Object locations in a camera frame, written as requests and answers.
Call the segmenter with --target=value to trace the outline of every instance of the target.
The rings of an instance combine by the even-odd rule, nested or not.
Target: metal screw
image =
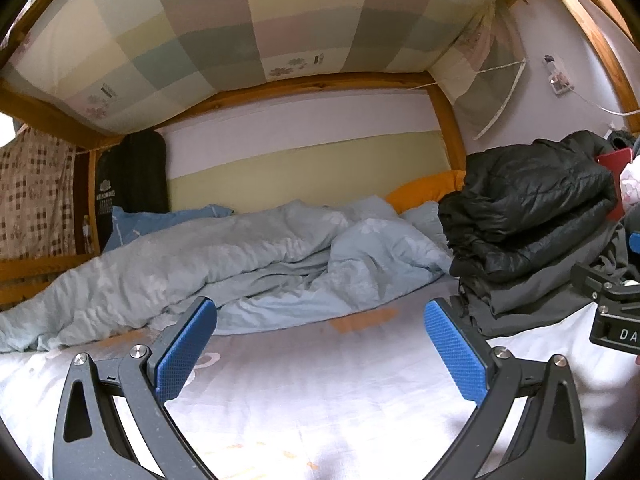
[[[494,355],[498,359],[508,359],[509,357],[511,357],[511,352],[505,346],[497,346],[494,348]]]
[[[85,352],[80,352],[78,355],[76,355],[76,357],[74,357],[74,364],[76,366],[83,365],[88,358],[89,358],[89,354]]]
[[[146,354],[146,350],[147,348],[144,345],[135,345],[129,352],[129,355],[134,359],[140,359]]]
[[[566,357],[560,354],[556,354],[551,358],[556,366],[565,367],[566,366]]]

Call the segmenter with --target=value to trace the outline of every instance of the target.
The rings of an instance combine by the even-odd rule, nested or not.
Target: upper bunk underside
[[[480,133],[524,58],[501,3],[53,0],[0,76],[98,132],[126,134],[221,91],[314,74],[428,70],[458,120]]]

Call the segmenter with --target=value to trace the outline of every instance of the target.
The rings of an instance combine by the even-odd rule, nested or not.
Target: black jacket
[[[469,155],[465,187],[438,212],[455,256],[452,275],[505,283],[583,241],[616,205],[612,173],[594,161],[611,151],[582,131]]]

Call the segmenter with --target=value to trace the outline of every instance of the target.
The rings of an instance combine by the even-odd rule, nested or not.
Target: checkered curtain
[[[76,253],[75,150],[28,126],[0,148],[0,260]]]
[[[422,72],[444,57],[438,79],[476,135],[519,74],[514,65],[476,78],[478,68],[522,59],[507,28],[494,26],[495,1],[54,0],[0,76],[92,129],[126,134],[220,91],[314,74]],[[454,45],[477,18],[481,26]]]

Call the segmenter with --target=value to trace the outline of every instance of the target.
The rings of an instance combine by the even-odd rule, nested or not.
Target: blue clamp pad
[[[460,394],[480,405],[487,394],[484,366],[436,301],[424,307],[424,327]]]
[[[629,249],[640,254],[640,233],[631,233],[629,237]]]
[[[164,404],[180,394],[217,322],[216,305],[206,299],[158,363],[154,391],[158,402]]]

